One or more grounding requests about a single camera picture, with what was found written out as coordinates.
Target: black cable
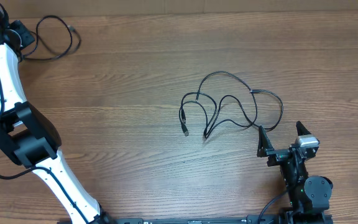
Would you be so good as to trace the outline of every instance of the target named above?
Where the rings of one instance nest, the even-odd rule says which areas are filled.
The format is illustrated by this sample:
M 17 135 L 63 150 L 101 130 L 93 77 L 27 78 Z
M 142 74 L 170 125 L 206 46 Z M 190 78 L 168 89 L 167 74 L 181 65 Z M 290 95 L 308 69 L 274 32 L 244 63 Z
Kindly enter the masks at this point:
M 249 119 L 249 117 L 247 116 L 247 114 L 246 114 L 246 112 L 245 112 L 245 110 L 244 110 L 244 108 L 243 108 L 241 102 L 240 102 L 235 96 L 226 95 L 226 96 L 222 97 L 221 101 L 219 102 L 219 108 L 218 108 L 216 102 L 213 100 L 212 97 L 210 97 L 209 95 L 207 95 L 207 94 L 201 92 L 201 86 L 203 85 L 204 81 L 205 81 L 207 78 L 209 78 L 209 77 L 211 77 L 211 76 L 213 76 L 213 75 L 215 75 L 215 74 L 219 74 L 219 73 L 223 73 L 223 74 L 226 74 L 226 75 L 229 75 L 229 76 L 235 78 L 236 80 L 240 81 L 243 85 L 245 85 L 245 86 L 248 88 L 249 93 L 252 95 L 252 99 L 253 99 L 254 105 L 255 105 L 255 118 L 254 118 L 253 121 L 251 121 L 251 120 Z M 185 95 L 183 96 L 183 98 L 182 98 L 182 100 L 181 100 L 181 105 L 180 105 L 180 108 L 179 108 L 179 120 L 180 120 L 180 123 L 181 123 L 183 132 L 185 133 L 185 135 L 188 135 L 188 130 L 187 130 L 186 125 L 185 125 L 185 124 L 186 124 L 185 110 L 183 109 L 183 106 L 184 106 L 185 104 L 187 104 L 187 103 L 196 103 L 196 102 L 198 102 L 198 99 L 199 99 L 200 95 L 207 96 L 207 97 L 215 104 L 214 114 L 212 115 L 210 121 L 208 122 L 208 115 L 206 114 L 205 109 L 203 108 L 203 106 L 202 106 L 201 104 L 197 103 L 197 104 L 199 104 L 199 105 L 202 107 L 202 109 L 204 110 L 204 113 L 205 113 L 205 116 L 206 116 L 206 119 L 207 119 L 206 127 L 205 127 L 205 129 L 204 129 L 204 137 L 205 137 L 205 139 L 207 139 L 207 138 L 211 135 L 212 131 L 213 131 L 215 128 L 217 128 L 220 124 L 222 124 L 222 123 L 224 123 L 224 122 L 227 122 L 227 121 L 230 121 L 230 122 L 232 122 L 233 124 L 235 124 L 235 125 L 237 125 L 237 126 L 239 126 L 239 127 L 242 127 L 242 128 L 244 128 L 244 129 L 247 129 L 247 128 L 251 127 L 251 126 L 255 126 L 255 127 L 258 128 L 259 125 L 258 125 L 258 124 L 255 124 L 255 122 L 256 122 L 256 120 L 257 120 L 257 117 L 258 117 L 258 107 L 257 107 L 256 99 L 255 99 L 255 93 L 269 93 L 269 94 L 273 95 L 274 97 L 276 97 L 276 98 L 279 100 L 279 102 L 280 102 L 281 110 L 280 110 L 280 117 L 279 117 L 278 121 L 277 121 L 272 127 L 265 128 L 266 131 L 271 131 L 271 130 L 273 130 L 274 128 L 277 127 L 277 125 L 278 125 L 279 122 L 281 121 L 281 118 L 282 118 L 283 112 L 284 112 L 283 101 L 280 99 L 280 97 L 278 97 L 275 93 L 273 93 L 273 92 L 271 92 L 271 91 L 268 91 L 268 90 L 253 90 L 253 89 L 251 89 L 251 87 L 250 87 L 246 82 L 244 82 L 243 80 L 241 80 L 239 77 L 237 77 L 237 76 L 235 76 L 235 75 L 233 75 L 233 74 L 231 74 L 231 73 L 229 73 L 229 72 L 217 71 L 217 72 L 210 73 L 210 74 L 207 75 L 205 78 L 203 78 L 203 80 L 201 81 L 200 86 L 199 86 L 197 92 L 187 93 L 187 94 L 185 94 Z M 196 95 L 196 100 L 195 100 L 195 101 L 187 101 L 187 102 L 184 102 L 185 98 L 186 98 L 188 95 Z M 239 124 L 239 123 L 233 121 L 232 119 L 225 119 L 225 120 L 220 121 L 220 122 L 218 122 L 217 124 L 215 124 L 216 121 L 217 121 L 217 119 L 218 119 L 218 116 L 219 116 L 219 114 L 220 114 L 220 111 L 221 111 L 222 102 L 223 102 L 223 100 L 224 100 L 225 98 L 227 98 L 227 97 L 233 98 L 233 99 L 235 99 L 235 100 L 238 102 L 238 104 L 239 104 L 239 106 L 240 106 L 240 109 L 241 109 L 241 111 L 242 111 L 242 113 L 243 113 L 245 119 L 246 119 L 246 120 L 248 121 L 248 123 L 249 123 L 248 125 Z
M 1 78 L 0 78 L 0 102 L 1 102 L 1 109 L 0 109 L 0 122 L 1 122 L 1 117 L 2 114 L 5 110 L 5 98 L 4 98 L 4 92 L 2 90 L 2 82 L 1 82 Z M 16 175 L 12 175 L 12 176 L 3 176 L 0 174 L 0 179 L 2 180 L 12 180 L 18 177 L 23 176 L 24 174 L 28 174 L 29 172 L 32 172 L 34 170 L 44 170 L 47 174 L 51 175 L 52 178 L 55 180 L 56 184 L 60 187 L 60 189 L 62 190 L 62 192 L 64 193 L 64 195 L 66 196 L 66 198 L 68 199 L 68 201 L 72 204 L 73 208 L 75 208 L 77 210 L 77 212 L 81 215 L 81 217 L 84 219 L 85 223 L 88 224 L 88 220 L 86 219 L 86 217 L 84 216 L 84 214 L 82 213 L 82 211 L 76 206 L 76 203 L 71 199 L 71 197 L 67 194 L 66 190 L 64 189 L 62 183 L 60 183 L 60 181 L 56 178 L 55 174 L 52 173 L 51 170 L 48 170 L 44 167 L 31 167 L 21 173 L 18 173 Z
M 57 53 L 54 50 L 52 50 L 39 35 L 39 25 L 42 23 L 42 21 L 44 21 L 46 19 L 57 19 L 66 27 L 66 29 L 70 35 L 70 44 L 64 52 Z M 22 56 L 24 60 L 37 60 L 37 61 L 57 60 L 57 59 L 62 58 L 65 55 L 75 53 L 80 48 L 81 43 L 82 43 L 81 36 L 74 29 L 74 27 L 67 25 L 63 19 L 61 19 L 58 16 L 54 16 L 54 15 L 44 16 L 43 18 L 41 18 L 41 20 L 38 21 L 37 26 L 35 27 L 35 32 L 31 31 L 31 33 L 33 33 L 35 35 L 35 46 L 29 53 L 26 53 Z M 73 34 L 72 33 L 74 33 L 77 36 L 78 44 L 72 51 L 70 51 L 73 46 Z M 28 56 L 33 54 L 35 52 L 35 50 L 37 50 L 40 41 L 50 53 L 55 54 L 56 56 L 50 57 L 50 58 L 29 58 Z
M 298 158 L 296 156 L 296 152 L 292 151 L 292 156 L 293 156 L 293 160 L 295 163 L 295 171 L 296 171 L 296 181 L 295 183 L 291 186 L 288 187 L 284 192 L 282 192 L 281 194 L 279 194 L 278 196 L 276 196 L 275 198 L 273 198 L 271 201 L 269 201 L 269 203 L 264 207 L 264 209 L 262 209 L 262 211 L 260 212 L 259 216 L 258 216 L 258 222 L 257 224 L 260 224 L 260 221 L 264 215 L 264 213 L 266 212 L 266 210 L 269 208 L 269 206 L 271 206 L 274 202 L 276 202 L 278 199 L 280 199 L 282 196 L 284 196 L 286 193 L 288 193 L 289 191 L 293 190 L 297 185 L 298 185 L 298 181 L 299 181 L 299 163 L 298 163 Z

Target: robotic arm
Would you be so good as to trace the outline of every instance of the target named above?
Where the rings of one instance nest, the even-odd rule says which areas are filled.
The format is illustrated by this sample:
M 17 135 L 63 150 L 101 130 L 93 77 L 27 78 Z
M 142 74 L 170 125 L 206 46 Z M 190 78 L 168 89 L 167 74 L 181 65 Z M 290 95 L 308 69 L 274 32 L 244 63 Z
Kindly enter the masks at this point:
M 0 150 L 16 165 L 39 176 L 67 210 L 73 224 L 294 224 L 333 223 L 329 208 L 332 182 L 326 177 L 311 176 L 305 161 L 316 155 L 319 141 L 300 123 L 296 124 L 298 138 L 288 149 L 275 150 L 264 128 L 259 128 L 259 157 L 268 157 L 268 166 L 280 166 L 291 207 L 278 215 L 248 215 L 242 218 L 197 218 L 143 220 L 141 218 L 112 219 L 99 203 L 79 183 L 67 165 L 60 146 L 62 141 L 53 124 L 25 98 L 17 71 L 21 50 L 34 42 L 30 32 L 20 21 L 9 23 L 7 12 L 0 4 Z M 27 129 L 11 136 L 15 127 Z

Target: wooden tabletop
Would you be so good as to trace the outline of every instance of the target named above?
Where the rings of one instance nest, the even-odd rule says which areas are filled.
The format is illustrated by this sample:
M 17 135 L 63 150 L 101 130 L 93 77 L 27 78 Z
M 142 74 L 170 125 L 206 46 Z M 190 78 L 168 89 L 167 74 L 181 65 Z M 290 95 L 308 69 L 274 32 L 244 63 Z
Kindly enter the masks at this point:
M 283 100 L 282 122 L 268 133 L 277 149 L 294 142 L 298 120 L 321 141 L 308 172 L 334 183 L 335 222 L 358 223 L 358 11 L 65 20 L 81 34 L 81 49 L 54 62 L 22 62 L 19 73 L 27 99 L 58 129 L 69 166 L 112 216 L 244 217 L 284 189 L 279 167 L 256 156 L 255 128 L 223 124 L 204 141 L 203 112 L 189 105 L 190 135 L 181 131 L 182 96 L 225 70 Z M 38 19 L 22 21 L 34 30 Z M 68 44 L 55 21 L 45 21 L 40 35 L 56 50 Z M 48 54 L 40 48 L 34 56 Z M 255 114 L 248 90 L 232 78 L 214 76 L 202 91 L 217 101 L 235 95 Z M 211 102 L 201 102 L 211 116 Z M 277 101 L 257 95 L 257 102 L 257 122 L 273 124 Z M 225 100 L 219 119 L 226 118 L 245 122 L 234 100 Z M 0 173 L 22 169 L 0 151 Z M 0 223 L 67 217 L 37 176 L 0 180 Z

